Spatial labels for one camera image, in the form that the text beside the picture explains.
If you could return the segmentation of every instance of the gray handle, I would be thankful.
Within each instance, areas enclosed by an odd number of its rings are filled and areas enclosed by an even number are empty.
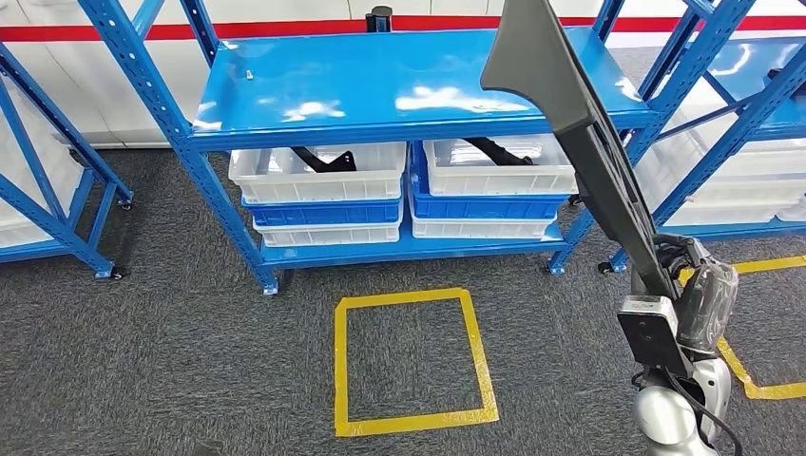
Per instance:
[[[531,101],[555,132],[592,124],[587,88],[569,52],[548,0],[507,0],[481,87]]]

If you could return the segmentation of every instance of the yellow tape square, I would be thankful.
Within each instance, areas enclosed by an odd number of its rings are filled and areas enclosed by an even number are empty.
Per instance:
[[[748,261],[734,265],[739,274],[760,273],[763,271],[774,271],[776,269],[800,268],[806,266],[806,256],[790,256],[788,258],[764,259],[762,261]],[[681,271],[680,281],[683,285],[691,278],[693,271],[690,269]],[[733,374],[744,385],[744,393],[750,399],[796,399],[806,397],[806,382],[789,383],[784,385],[773,385],[760,387],[753,382],[750,374],[741,364],[736,353],[731,349],[727,339],[720,338],[717,347],[725,358],[725,362],[730,367]]]
[[[470,340],[470,352],[476,369],[479,389],[481,390],[481,408],[472,410],[430,413],[426,415],[401,416],[377,420],[349,421],[347,419],[347,310],[361,309],[392,304],[410,304],[423,301],[459,299],[465,328]],[[489,378],[487,358],[481,343],[478,323],[476,322],[470,292],[461,288],[428,290],[422,292],[377,294],[372,296],[345,297],[336,306],[335,314],[335,384],[336,384],[336,436],[356,437],[360,435],[387,434],[410,430],[452,428],[456,426],[477,425],[498,421],[498,406],[492,392],[492,381]]]

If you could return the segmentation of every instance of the stacked bins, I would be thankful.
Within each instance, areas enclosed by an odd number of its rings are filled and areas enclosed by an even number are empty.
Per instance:
[[[50,181],[50,186],[56,194],[56,199],[59,200],[65,215],[69,216],[70,204],[76,188],[81,182],[84,167],[70,156],[66,146],[56,141],[50,124],[39,114],[28,98],[23,96],[11,81],[6,80],[4,83],[29,135],[39,162]],[[45,197],[42,195],[36,178],[33,177],[29,164],[5,117],[0,122],[0,139],[2,139],[3,146],[0,174],[44,209],[49,210]],[[0,199],[0,248],[28,245],[46,240],[51,240],[48,233],[20,214],[13,206]]]
[[[560,205],[576,191],[573,167],[553,135],[492,141],[532,164],[496,165],[464,140],[412,143],[409,200],[415,238],[543,237]]]
[[[236,150],[229,178],[266,246],[395,242],[403,219],[404,142],[303,147],[327,165],[342,157],[355,171],[312,166],[288,147]]]
[[[725,106],[700,80],[666,130]],[[691,172],[737,115],[729,113],[656,142],[635,168],[650,210]],[[728,159],[665,226],[763,223],[798,203],[806,192],[806,140],[748,142]]]

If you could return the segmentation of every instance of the black cable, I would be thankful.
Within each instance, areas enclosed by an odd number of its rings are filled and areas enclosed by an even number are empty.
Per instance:
[[[633,387],[635,388],[641,387],[641,384],[638,383],[638,379],[641,377],[643,377],[643,370],[632,376],[632,378],[630,379],[630,383],[632,384]]]
[[[741,447],[741,442],[739,441],[739,437],[737,437],[737,435],[734,433],[734,431],[731,428],[729,428],[728,425],[726,425],[721,419],[717,418],[717,415],[711,413],[710,410],[705,408],[705,406],[703,404],[701,404],[700,401],[698,401],[698,400],[694,399],[693,397],[691,397],[691,394],[689,394],[688,391],[686,391],[681,386],[680,382],[678,382],[678,379],[675,377],[675,375],[672,372],[669,371],[668,368],[663,368],[663,369],[666,371],[666,376],[669,377],[669,382],[671,382],[672,387],[674,387],[675,391],[677,391],[682,397],[684,397],[685,400],[688,401],[688,403],[691,404],[692,407],[694,407],[695,409],[699,410],[703,415],[705,415],[708,418],[710,418],[711,421],[713,421],[715,425],[717,425],[720,428],[722,428],[722,430],[724,430],[725,433],[728,434],[728,437],[730,437],[731,440],[733,441],[733,448],[734,448],[733,454],[734,454],[734,456],[741,456],[743,454],[742,447]]]

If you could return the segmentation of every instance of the blue plastic bin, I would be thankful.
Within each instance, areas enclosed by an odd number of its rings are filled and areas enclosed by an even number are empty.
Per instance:
[[[388,223],[397,221],[400,209],[400,198],[290,204],[249,204],[241,200],[240,203],[258,226]]]
[[[568,195],[512,197],[435,197],[429,192],[422,142],[409,147],[409,181],[419,219],[554,219]]]

